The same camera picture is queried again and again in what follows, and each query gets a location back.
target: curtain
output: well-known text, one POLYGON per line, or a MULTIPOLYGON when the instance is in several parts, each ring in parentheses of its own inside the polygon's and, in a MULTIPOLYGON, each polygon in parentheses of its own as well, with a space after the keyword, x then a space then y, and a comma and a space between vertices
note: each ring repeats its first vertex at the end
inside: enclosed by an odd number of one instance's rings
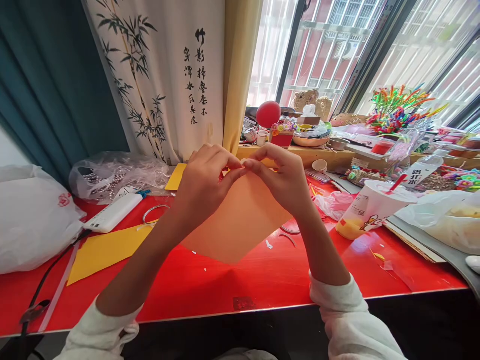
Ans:
POLYGON ((236 155, 249 95, 263 0, 229 0, 225 6, 223 147, 236 155))
POLYGON ((64 186, 72 165, 128 151, 79 1, 0 0, 0 126, 64 186))
POLYGON ((222 144, 225 0, 86 7, 140 150, 171 165, 222 144))

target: hand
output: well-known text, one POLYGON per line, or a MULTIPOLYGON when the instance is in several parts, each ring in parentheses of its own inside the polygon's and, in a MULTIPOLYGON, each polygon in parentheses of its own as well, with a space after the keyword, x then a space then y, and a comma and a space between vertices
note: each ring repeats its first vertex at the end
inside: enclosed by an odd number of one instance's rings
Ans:
POLYGON ((171 219, 180 220, 185 237, 217 211, 232 185, 247 171, 220 145, 205 144, 193 152, 171 208, 171 219), (230 172, 219 183, 225 166, 230 172))
POLYGON ((300 156, 267 143, 253 153, 243 166, 263 180, 273 197, 294 218, 298 219, 312 208, 313 202, 300 156), (275 161, 279 167, 278 172, 269 170, 261 163, 265 158, 275 161))

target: red table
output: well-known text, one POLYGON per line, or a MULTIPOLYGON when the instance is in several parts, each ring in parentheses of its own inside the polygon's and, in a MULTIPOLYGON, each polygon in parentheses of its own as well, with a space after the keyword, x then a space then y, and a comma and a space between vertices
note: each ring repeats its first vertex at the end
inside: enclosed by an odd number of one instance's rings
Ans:
MULTIPOLYGON (((336 191, 320 185, 326 193, 336 191)), ((173 197, 152 197, 142 201, 116 228, 123 230, 142 224, 143 214, 158 204, 171 204, 173 197)), ((77 201, 89 218, 103 206, 77 201)), ((355 277, 365 298, 466 289, 462 277, 449 264, 433 264, 385 228, 349 241, 338 235, 335 222, 326 226, 345 264, 355 277), (395 272, 382 269, 383 262, 373 253, 392 261, 395 272)), ((288 227, 293 228, 292 221, 288 227)), ((227 265, 177 246, 165 261, 139 322, 157 322, 192 317, 215 316, 246 311, 272 310, 312 304, 309 297, 309 266, 301 235, 290 235, 297 247, 275 231, 236 265, 227 265)), ((39 301, 52 299, 69 262, 62 259, 45 283, 39 301)), ((47 332, 67 331, 80 320, 95 297, 107 286, 128 260, 65 287, 46 328, 47 332)), ((19 320, 31 301, 40 279, 52 260, 38 269, 0 275, 0 337, 20 333, 19 320)), ((42 317, 30 324, 37 332, 42 317)))

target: plastic bag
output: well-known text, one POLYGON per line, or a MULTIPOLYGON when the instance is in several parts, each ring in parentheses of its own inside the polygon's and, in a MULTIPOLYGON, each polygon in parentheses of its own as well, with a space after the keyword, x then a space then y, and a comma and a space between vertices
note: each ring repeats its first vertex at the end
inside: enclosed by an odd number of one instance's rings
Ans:
POLYGON ((119 191, 132 186, 160 195, 165 189, 169 167, 156 157, 130 152, 101 152, 77 162, 70 172, 71 191, 88 203, 111 204, 119 191))
POLYGON ((340 221, 355 197, 347 192, 334 191, 330 196, 315 196, 313 202, 322 210, 325 215, 333 220, 340 221))
POLYGON ((480 256, 480 192, 443 191, 425 195, 395 215, 442 243, 480 256))
POLYGON ((0 167, 0 274, 30 271, 76 238, 86 213, 41 167, 0 167))

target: yellow paper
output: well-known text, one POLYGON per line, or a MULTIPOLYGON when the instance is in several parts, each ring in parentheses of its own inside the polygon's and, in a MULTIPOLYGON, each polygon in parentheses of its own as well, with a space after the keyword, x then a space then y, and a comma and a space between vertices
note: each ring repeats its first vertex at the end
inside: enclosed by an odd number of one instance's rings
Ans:
POLYGON ((178 190, 187 164, 178 164, 165 187, 165 190, 178 190))
POLYGON ((239 262, 292 216, 255 174, 233 184, 218 210, 182 245, 223 263, 239 262))
POLYGON ((76 254, 67 286, 131 257, 152 231, 135 226, 90 237, 76 254))

